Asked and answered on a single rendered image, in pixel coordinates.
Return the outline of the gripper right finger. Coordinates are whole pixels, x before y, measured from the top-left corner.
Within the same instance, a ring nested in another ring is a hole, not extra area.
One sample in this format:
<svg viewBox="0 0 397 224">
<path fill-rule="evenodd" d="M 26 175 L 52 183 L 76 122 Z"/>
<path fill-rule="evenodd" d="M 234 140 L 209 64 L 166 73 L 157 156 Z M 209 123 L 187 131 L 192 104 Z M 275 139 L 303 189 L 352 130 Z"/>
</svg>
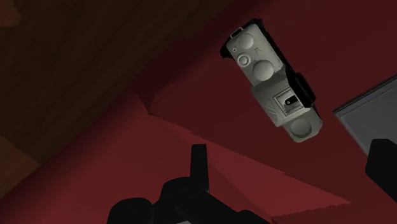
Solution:
<svg viewBox="0 0 397 224">
<path fill-rule="evenodd" d="M 373 139 L 370 144 L 366 175 L 397 202 L 397 144 L 389 139 Z"/>
</svg>

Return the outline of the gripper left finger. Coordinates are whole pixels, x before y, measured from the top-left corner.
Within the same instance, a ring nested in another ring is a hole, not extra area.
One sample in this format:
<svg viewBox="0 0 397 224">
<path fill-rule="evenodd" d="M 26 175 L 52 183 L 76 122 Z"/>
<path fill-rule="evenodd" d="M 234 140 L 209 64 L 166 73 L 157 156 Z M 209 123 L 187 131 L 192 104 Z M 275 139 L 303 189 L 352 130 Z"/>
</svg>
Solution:
<svg viewBox="0 0 397 224">
<path fill-rule="evenodd" d="M 198 224 L 209 216 L 208 189 L 207 146 L 194 144 L 189 176 L 166 182 L 154 204 L 142 197 L 117 202 L 106 224 Z"/>
</svg>

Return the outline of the grey flat tablet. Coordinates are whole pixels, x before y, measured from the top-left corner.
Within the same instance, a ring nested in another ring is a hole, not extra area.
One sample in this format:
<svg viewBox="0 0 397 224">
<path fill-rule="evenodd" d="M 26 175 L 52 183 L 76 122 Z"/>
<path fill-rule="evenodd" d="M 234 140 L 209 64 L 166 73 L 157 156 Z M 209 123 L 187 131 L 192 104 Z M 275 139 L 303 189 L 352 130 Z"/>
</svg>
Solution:
<svg viewBox="0 0 397 224">
<path fill-rule="evenodd" d="M 397 74 L 333 110 L 365 154 L 373 139 L 397 143 Z"/>
</svg>

